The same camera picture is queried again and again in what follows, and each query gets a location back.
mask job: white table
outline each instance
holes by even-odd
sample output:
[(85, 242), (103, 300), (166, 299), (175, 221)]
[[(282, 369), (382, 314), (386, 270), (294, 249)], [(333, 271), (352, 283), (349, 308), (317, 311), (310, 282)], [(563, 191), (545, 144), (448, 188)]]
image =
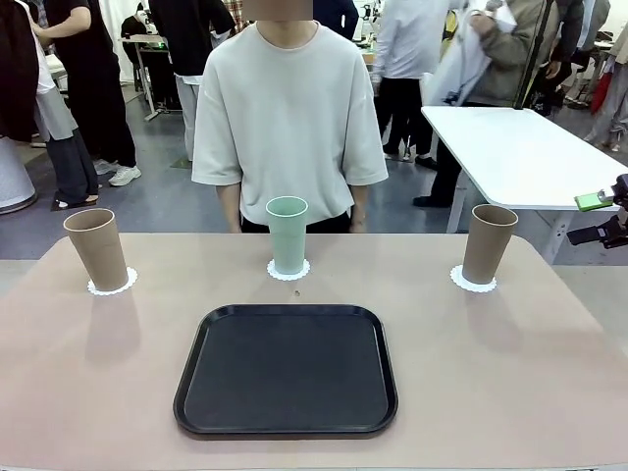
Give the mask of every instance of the white table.
[(491, 204), (559, 213), (542, 250), (549, 263), (578, 211), (574, 197), (608, 188), (628, 173), (532, 110), (424, 107), (423, 114), (463, 170), (447, 232), (458, 229), (470, 180)]
[(148, 105), (150, 106), (150, 114), (144, 118), (144, 121), (151, 121), (159, 115), (160, 111), (155, 109), (155, 104), (153, 103), (153, 94), (150, 89), (150, 82), (146, 78), (146, 69), (144, 69), (144, 63), (141, 60), (141, 53), (139, 50), (140, 44), (162, 44), (164, 43), (164, 38), (159, 34), (134, 34), (130, 38), (123, 37), (121, 39), (122, 42), (133, 44), (135, 46), (135, 52), (137, 52), (137, 60), (139, 61), (139, 76), (141, 78), (141, 84), (144, 87), (144, 91), (146, 93), (146, 99), (148, 100)]

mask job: red object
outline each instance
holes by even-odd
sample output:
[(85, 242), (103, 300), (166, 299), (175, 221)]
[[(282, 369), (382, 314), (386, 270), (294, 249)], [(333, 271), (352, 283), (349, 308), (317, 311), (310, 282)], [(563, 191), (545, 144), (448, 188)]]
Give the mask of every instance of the red object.
[(591, 102), (592, 114), (595, 115), (604, 104), (604, 100), (606, 99), (606, 95), (608, 94), (608, 88), (610, 87), (611, 80), (612, 72), (607, 72), (602, 76), (602, 78), (600, 78), (600, 83), (598, 83), (598, 87), (596, 88), (596, 92), (594, 93), (593, 100)]

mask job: beige table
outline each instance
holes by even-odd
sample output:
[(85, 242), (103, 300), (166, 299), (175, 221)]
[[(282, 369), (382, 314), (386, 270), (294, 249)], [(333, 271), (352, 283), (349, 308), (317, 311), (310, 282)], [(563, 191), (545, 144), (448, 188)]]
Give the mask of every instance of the beige table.
[[(139, 279), (85, 292), (60, 241), (0, 300), (0, 463), (81, 471), (577, 468), (628, 462), (628, 359), (540, 255), (496, 291), (448, 278), (464, 235), (320, 235), (312, 272), (265, 273), (263, 235), (124, 235)], [(172, 401), (196, 327), (231, 303), (354, 303), (383, 321), (399, 396), (370, 440), (198, 441)]]

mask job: neck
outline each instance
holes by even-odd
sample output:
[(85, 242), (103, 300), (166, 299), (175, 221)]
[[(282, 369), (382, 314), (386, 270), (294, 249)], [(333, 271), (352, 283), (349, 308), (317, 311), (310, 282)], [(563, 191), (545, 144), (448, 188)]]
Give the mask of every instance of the neck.
[(295, 49), (307, 44), (318, 25), (315, 22), (257, 22), (257, 30), (268, 42), (282, 49)]

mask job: white shirt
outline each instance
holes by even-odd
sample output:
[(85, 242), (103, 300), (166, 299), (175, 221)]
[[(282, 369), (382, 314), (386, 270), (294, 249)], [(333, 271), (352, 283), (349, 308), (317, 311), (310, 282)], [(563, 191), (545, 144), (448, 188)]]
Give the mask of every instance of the white shirt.
[(240, 211), (267, 224), (266, 203), (309, 203), (308, 224), (353, 205), (349, 185), (388, 177), (359, 49), (324, 26), (296, 49), (251, 26), (209, 56), (198, 97), (192, 180), (241, 182)]
[(419, 79), (441, 59), (447, 12), (464, 0), (388, 0), (377, 38), (373, 76)]
[[(20, 5), (24, 7), (26, 13), (30, 17), (30, 10), (28, 9), (28, 5), (21, 0), (16, 0)], [(39, 79), (37, 81), (37, 94), (43, 95), (48, 91), (52, 90), (55, 86), (55, 82), (50, 75), (50, 70), (48, 69), (48, 63), (46, 62), (46, 55), (43, 52), (43, 48), (39, 43), (39, 39), (35, 33), (32, 33), (32, 38), (35, 41), (35, 49), (37, 50), (37, 61), (39, 62)]]

